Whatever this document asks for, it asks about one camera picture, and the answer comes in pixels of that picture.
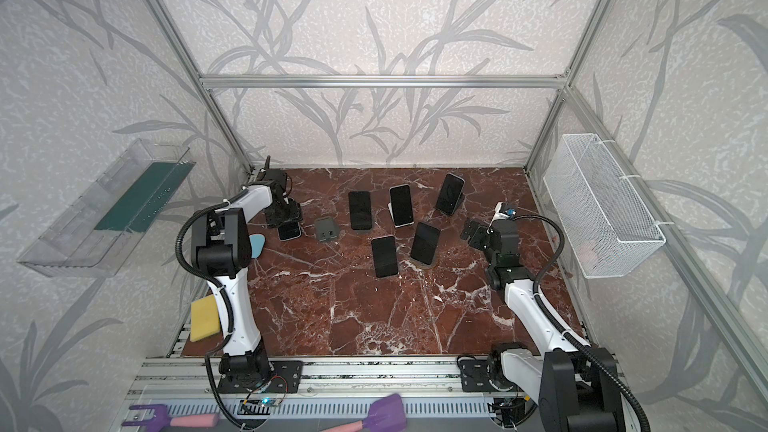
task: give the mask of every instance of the red marble table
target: red marble table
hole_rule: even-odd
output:
[[[434,209],[447,172],[466,180],[465,199],[456,214]],[[280,242],[259,214],[250,233],[266,236],[261,256],[248,271],[256,325],[269,355],[486,354],[492,344],[533,343],[522,323],[485,281],[485,259],[459,238],[467,217],[487,222],[496,202],[518,213],[536,206],[521,168],[332,168],[288,170],[291,196],[301,203],[304,235]],[[387,209],[389,188],[411,186],[414,215],[441,229],[436,265],[428,270],[409,261],[416,226],[395,229]],[[371,192],[373,230],[350,228],[347,193]],[[341,226],[338,242],[321,244],[314,221],[333,216]],[[522,262],[537,271],[552,255],[543,225],[520,221]],[[397,237],[398,275],[376,278],[370,239]],[[581,331],[559,270],[542,289],[553,306]],[[220,335],[187,342],[183,355],[199,356]]]

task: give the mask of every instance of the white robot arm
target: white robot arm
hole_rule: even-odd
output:
[[[232,313],[232,331],[219,364],[224,380],[232,383],[254,385],[272,376],[248,295],[248,264],[252,252],[247,223],[262,211],[267,227],[302,219],[301,206],[286,193],[288,180],[282,170],[269,168],[267,158],[252,183],[226,200],[225,206],[208,209],[191,225],[191,262],[203,276],[215,278],[214,282],[209,280],[208,285],[216,298],[224,331],[230,330]]]
[[[490,225],[467,220],[462,234],[470,246],[483,251],[491,289],[502,295],[538,349],[534,355],[521,343],[495,345],[488,356],[491,385],[501,391],[523,390],[541,408],[547,432],[624,432],[620,394],[629,392],[619,389],[616,363],[605,349],[591,347],[539,292],[536,276],[520,263],[520,218],[543,220],[560,233],[550,219],[516,216],[512,207],[500,202]],[[538,271],[539,280],[556,257]]]

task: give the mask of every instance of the wallpaper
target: wallpaper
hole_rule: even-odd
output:
[[[546,216],[558,216],[543,177],[559,137],[584,132],[564,106],[533,164],[532,187]],[[622,278],[585,279],[569,245],[560,263],[590,339],[617,355],[654,432],[768,430],[768,410],[663,249]]]
[[[596,0],[164,0],[207,74],[557,74]],[[254,159],[519,166],[546,90],[219,90]]]
[[[203,73],[562,73],[596,0],[164,0]]]
[[[293,167],[522,166],[554,90],[228,89],[215,95],[253,163],[272,155]]]
[[[0,428],[106,430],[195,290],[173,259],[179,223],[229,196],[239,168],[140,0],[0,0],[0,62]],[[17,264],[137,138],[197,164],[120,272]]]
[[[766,0],[618,0],[576,81],[766,346],[767,26]]]

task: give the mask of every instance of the black mounting plate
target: black mounting plate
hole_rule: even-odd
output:
[[[301,370],[304,363],[301,360],[271,360],[275,378],[261,393],[270,394],[295,394],[299,391],[301,382]],[[221,379],[218,386],[219,394],[247,394],[247,390],[240,386],[236,380]]]
[[[486,360],[463,358],[458,361],[458,370],[462,374],[462,391],[498,392],[488,378],[488,362]]]
[[[477,250],[485,250],[490,236],[488,235],[488,224],[468,218],[464,223],[464,230],[460,235],[462,240]]]

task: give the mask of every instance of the white wire basket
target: white wire basket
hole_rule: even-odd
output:
[[[623,277],[667,241],[595,134],[564,134],[544,184],[586,278]]]

